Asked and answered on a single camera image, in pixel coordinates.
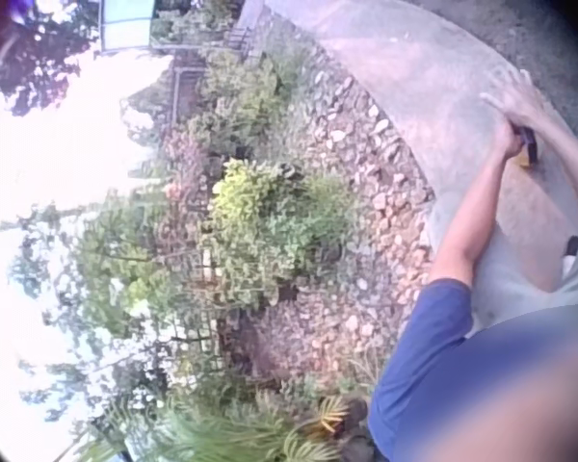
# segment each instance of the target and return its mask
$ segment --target shrub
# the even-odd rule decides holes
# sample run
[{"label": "shrub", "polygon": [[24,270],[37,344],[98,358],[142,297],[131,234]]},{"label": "shrub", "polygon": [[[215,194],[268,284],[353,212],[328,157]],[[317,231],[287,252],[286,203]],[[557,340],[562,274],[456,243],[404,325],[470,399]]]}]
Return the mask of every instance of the shrub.
[{"label": "shrub", "polygon": [[189,120],[188,131],[212,153],[245,157],[282,113],[274,66],[268,59],[245,65],[227,51],[209,51],[206,59],[198,89],[201,111]]},{"label": "shrub", "polygon": [[317,268],[318,250],[340,245],[352,201],[334,178],[290,166],[232,160],[215,187],[204,245],[221,268],[222,301],[274,304],[278,284]]}]

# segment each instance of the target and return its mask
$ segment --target shirt sleeve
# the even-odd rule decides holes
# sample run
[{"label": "shirt sleeve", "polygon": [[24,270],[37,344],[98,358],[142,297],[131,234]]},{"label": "shirt sleeve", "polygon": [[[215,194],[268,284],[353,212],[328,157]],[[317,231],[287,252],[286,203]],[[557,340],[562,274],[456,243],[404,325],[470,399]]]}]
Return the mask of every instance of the shirt sleeve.
[{"label": "shirt sleeve", "polygon": [[369,428],[388,459],[392,460],[399,420],[411,393],[442,353],[464,341],[471,326],[468,286],[440,279],[422,290],[371,402]]}]

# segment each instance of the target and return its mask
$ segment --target sky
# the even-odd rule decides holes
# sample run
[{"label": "sky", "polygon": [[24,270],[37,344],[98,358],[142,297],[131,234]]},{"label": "sky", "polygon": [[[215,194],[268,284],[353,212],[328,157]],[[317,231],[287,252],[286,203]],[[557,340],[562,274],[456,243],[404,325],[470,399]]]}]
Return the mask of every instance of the sky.
[{"label": "sky", "polygon": [[[59,109],[15,118],[0,112],[0,220],[25,215],[34,203],[70,208],[102,200],[109,188],[128,191],[127,171],[149,152],[127,138],[119,101],[154,82],[169,59],[123,52],[97,60],[82,57]],[[12,462],[51,461],[71,442],[69,423],[45,423],[24,404],[25,374],[17,363],[42,365],[66,359],[62,334],[41,322],[42,306],[7,278],[18,233],[0,233],[0,450]]]}]

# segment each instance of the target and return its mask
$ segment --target rocky ground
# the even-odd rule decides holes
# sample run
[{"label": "rocky ground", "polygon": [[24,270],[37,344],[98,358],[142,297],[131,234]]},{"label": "rocky ground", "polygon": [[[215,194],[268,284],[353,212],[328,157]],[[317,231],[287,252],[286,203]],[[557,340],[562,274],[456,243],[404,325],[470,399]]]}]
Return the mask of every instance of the rocky ground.
[{"label": "rocky ground", "polygon": [[332,383],[352,359],[389,356],[425,283],[434,195],[386,114],[323,49],[268,11],[256,32],[255,46],[300,66],[289,114],[260,156],[340,175],[358,198],[335,275],[299,281],[295,301],[254,323],[274,373],[315,372]]}]

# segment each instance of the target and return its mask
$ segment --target sidewalk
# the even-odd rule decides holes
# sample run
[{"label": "sidewalk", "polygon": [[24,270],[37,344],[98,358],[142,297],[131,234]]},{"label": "sidewalk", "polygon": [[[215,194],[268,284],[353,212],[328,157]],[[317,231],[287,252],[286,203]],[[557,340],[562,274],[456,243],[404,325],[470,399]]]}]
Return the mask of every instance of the sidewalk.
[{"label": "sidewalk", "polygon": [[[398,0],[266,0],[313,35],[372,94],[411,147],[435,193],[464,191],[484,161],[494,117],[478,94],[509,65],[454,24]],[[558,159],[540,145],[531,173],[506,171],[498,221],[526,275],[556,287],[578,232],[578,201]]]}]

